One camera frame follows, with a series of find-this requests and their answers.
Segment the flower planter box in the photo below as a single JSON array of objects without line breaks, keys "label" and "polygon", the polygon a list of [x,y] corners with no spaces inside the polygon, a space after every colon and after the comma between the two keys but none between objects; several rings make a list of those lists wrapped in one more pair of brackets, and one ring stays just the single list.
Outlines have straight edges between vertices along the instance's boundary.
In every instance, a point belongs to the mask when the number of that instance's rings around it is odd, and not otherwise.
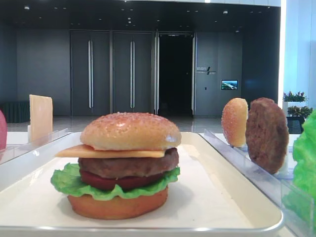
[{"label": "flower planter box", "polygon": [[307,118],[313,108],[308,107],[308,100],[304,92],[288,92],[283,94],[283,111],[287,117]]}]

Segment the dark double door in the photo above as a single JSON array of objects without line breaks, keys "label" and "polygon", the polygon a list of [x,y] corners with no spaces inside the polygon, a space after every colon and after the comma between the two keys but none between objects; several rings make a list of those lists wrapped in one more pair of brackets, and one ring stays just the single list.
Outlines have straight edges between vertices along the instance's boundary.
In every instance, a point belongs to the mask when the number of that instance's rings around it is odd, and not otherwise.
[{"label": "dark double door", "polygon": [[101,116],[110,111],[108,32],[72,31],[72,115]]},{"label": "dark double door", "polygon": [[150,112],[152,35],[114,33],[114,111]]}]

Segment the bun bottom in burger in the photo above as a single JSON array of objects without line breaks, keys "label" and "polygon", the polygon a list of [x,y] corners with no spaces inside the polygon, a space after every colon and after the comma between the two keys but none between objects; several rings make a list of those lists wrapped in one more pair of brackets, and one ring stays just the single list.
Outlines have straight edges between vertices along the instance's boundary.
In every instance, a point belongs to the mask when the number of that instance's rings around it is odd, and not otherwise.
[{"label": "bun bottom in burger", "polygon": [[122,220],[144,215],[163,206],[168,198],[168,187],[152,196],[132,199],[114,197],[112,200],[95,200],[91,195],[67,196],[73,211],[83,217],[102,220]]}]

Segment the white rectangular metal tray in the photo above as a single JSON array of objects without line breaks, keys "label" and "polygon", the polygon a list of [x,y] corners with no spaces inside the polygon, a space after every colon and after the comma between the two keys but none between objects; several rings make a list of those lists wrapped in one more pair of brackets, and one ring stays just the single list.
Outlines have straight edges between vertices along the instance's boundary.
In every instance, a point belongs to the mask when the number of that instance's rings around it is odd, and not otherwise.
[{"label": "white rectangular metal tray", "polygon": [[203,137],[183,133],[181,174],[166,203],[143,216],[117,221],[75,214],[50,183],[53,171],[75,158],[55,154],[79,143],[68,134],[0,166],[3,237],[277,237],[283,212]]}]

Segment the upright green lettuce leaf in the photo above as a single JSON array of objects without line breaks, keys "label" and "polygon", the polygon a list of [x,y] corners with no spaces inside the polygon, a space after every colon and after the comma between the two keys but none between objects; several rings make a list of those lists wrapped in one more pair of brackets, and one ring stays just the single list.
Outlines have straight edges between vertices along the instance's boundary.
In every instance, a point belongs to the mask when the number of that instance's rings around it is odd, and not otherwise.
[{"label": "upright green lettuce leaf", "polygon": [[300,190],[316,198],[316,113],[312,112],[303,123],[303,133],[294,141],[293,184]]}]

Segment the upright brown meat patty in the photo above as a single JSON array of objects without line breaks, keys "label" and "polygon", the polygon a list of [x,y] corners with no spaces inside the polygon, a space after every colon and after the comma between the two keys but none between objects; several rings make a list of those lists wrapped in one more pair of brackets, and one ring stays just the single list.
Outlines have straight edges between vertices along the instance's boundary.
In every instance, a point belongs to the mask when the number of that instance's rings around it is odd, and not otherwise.
[{"label": "upright brown meat patty", "polygon": [[269,98],[251,102],[246,122],[246,143],[250,159],[270,174],[284,163],[289,142],[287,118]]}]

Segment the right clear acrylic rail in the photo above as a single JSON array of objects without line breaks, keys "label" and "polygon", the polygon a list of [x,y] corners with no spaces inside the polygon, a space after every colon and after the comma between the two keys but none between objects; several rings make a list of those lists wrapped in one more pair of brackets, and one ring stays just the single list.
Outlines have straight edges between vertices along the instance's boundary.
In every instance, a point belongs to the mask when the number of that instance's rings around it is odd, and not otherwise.
[{"label": "right clear acrylic rail", "polygon": [[[247,147],[234,148],[227,144],[223,134],[205,130],[203,138],[212,145],[230,164],[243,173],[261,192],[281,207],[281,179],[269,174],[253,163],[246,153]],[[290,135],[290,146],[286,157],[292,158],[292,145],[298,135]]]}]

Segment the bun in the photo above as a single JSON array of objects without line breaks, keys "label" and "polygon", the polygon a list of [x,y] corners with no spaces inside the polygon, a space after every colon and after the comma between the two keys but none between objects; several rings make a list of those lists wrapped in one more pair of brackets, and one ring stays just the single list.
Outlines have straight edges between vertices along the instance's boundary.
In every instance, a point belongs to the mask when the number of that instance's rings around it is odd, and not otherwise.
[{"label": "bun", "polygon": [[102,220],[122,220],[144,215],[163,206],[168,198],[168,187],[152,196],[132,199],[114,197],[112,200],[95,200],[91,195],[67,196],[73,211],[83,217]]},{"label": "bun", "polygon": [[248,104],[243,98],[231,99],[223,108],[221,126],[227,142],[234,147],[242,147],[246,143],[246,122]]},{"label": "bun", "polygon": [[114,113],[92,121],[80,141],[96,150],[168,150],[181,143],[179,128],[150,113]]}]

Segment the clear acrylic holder, lettuce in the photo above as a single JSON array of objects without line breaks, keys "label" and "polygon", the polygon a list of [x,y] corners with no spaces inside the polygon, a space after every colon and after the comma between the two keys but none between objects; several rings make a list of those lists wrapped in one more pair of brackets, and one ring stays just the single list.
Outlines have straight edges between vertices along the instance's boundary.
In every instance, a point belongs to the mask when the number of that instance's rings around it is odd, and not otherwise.
[{"label": "clear acrylic holder, lettuce", "polygon": [[316,235],[316,201],[308,193],[281,179],[281,208],[286,226],[298,237]]}]

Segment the wall sign lettering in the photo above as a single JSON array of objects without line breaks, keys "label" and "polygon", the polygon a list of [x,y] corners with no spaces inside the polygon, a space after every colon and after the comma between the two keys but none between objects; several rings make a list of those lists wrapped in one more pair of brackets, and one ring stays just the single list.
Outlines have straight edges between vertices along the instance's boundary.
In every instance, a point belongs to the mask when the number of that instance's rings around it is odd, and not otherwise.
[{"label": "wall sign lettering", "polygon": [[211,67],[197,67],[197,73],[205,73],[207,75],[215,75],[216,71],[212,70]]}]

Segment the orange cheese slice on burger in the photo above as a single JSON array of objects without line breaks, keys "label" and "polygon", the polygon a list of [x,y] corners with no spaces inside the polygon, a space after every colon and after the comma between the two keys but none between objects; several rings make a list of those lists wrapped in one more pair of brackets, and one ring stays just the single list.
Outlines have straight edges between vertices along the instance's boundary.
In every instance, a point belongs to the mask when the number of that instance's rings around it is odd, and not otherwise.
[{"label": "orange cheese slice on burger", "polygon": [[59,151],[59,158],[162,158],[165,151],[102,151],[88,145],[77,145]]}]

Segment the green lettuce leaf in burger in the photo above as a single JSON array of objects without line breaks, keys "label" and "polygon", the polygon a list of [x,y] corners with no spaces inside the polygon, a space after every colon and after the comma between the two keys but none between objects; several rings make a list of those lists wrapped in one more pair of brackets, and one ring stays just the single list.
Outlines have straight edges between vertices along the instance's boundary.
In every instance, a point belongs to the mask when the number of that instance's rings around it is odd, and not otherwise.
[{"label": "green lettuce leaf in burger", "polygon": [[160,180],[147,186],[124,191],[119,185],[115,185],[112,190],[103,191],[84,183],[79,174],[79,165],[68,163],[63,170],[55,170],[50,181],[57,191],[66,195],[74,197],[91,195],[95,200],[108,201],[115,197],[133,199],[140,196],[152,196],[164,190],[169,183],[176,182],[178,175],[180,175],[180,167],[164,173]]}]

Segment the dark double door left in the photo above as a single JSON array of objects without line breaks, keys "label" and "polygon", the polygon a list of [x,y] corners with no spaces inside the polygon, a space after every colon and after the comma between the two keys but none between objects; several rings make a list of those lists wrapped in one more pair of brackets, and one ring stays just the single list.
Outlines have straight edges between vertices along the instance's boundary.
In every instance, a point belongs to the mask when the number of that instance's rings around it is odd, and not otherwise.
[{"label": "dark double door left", "polygon": [[110,111],[108,32],[72,31],[72,115],[101,116]]}]

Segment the small wall display screen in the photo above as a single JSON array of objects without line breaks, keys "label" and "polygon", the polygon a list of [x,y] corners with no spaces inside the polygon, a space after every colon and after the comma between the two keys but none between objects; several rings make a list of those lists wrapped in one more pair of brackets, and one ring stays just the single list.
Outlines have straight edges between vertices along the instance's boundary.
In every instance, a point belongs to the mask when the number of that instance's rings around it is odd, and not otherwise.
[{"label": "small wall display screen", "polygon": [[222,90],[237,90],[238,80],[221,80]]}]

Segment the clear acrylic rail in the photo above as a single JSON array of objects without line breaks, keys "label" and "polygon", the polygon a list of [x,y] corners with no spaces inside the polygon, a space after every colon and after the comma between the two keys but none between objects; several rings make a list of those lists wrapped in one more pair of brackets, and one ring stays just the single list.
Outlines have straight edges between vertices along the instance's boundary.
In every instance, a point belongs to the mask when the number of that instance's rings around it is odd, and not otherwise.
[{"label": "clear acrylic rail", "polygon": [[[212,145],[230,164],[243,173],[261,192],[281,207],[281,179],[269,174],[253,163],[246,153],[247,147],[234,148],[227,144],[223,134],[205,130],[203,138]],[[298,135],[290,135],[290,146],[286,157],[292,158],[292,145]]]},{"label": "clear acrylic rail", "polygon": [[32,152],[69,134],[67,128],[56,130],[48,135],[28,143],[27,132],[8,132],[6,148],[0,151],[0,163],[6,163],[26,153]]}]

